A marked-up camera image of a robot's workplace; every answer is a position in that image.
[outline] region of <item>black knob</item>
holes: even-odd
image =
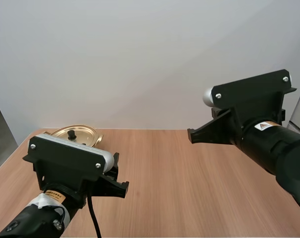
[[[75,131],[74,130],[69,130],[68,132],[67,132],[67,134],[68,134],[68,139],[69,140],[75,140],[76,139],[76,135],[75,135]]]

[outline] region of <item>black cable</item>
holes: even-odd
[[[89,206],[90,215],[91,215],[92,221],[94,223],[94,227],[95,227],[95,230],[96,230],[97,237],[101,238],[100,227],[99,227],[99,224],[97,222],[97,219],[96,219],[96,216],[95,216],[95,213],[94,213],[94,209],[93,209],[91,192],[89,192],[87,194],[87,204]]]

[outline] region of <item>white wall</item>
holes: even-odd
[[[300,0],[0,1],[0,109],[39,127],[199,127],[210,86],[287,69],[300,95]]]

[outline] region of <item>gold pot lid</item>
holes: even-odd
[[[102,139],[102,135],[98,135],[94,128],[87,125],[70,125],[51,135],[91,147],[94,147]]]

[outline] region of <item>black cylindrical motor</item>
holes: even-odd
[[[292,143],[300,140],[300,134],[272,121],[251,122],[244,127],[237,147],[257,164],[276,175],[279,156]]]

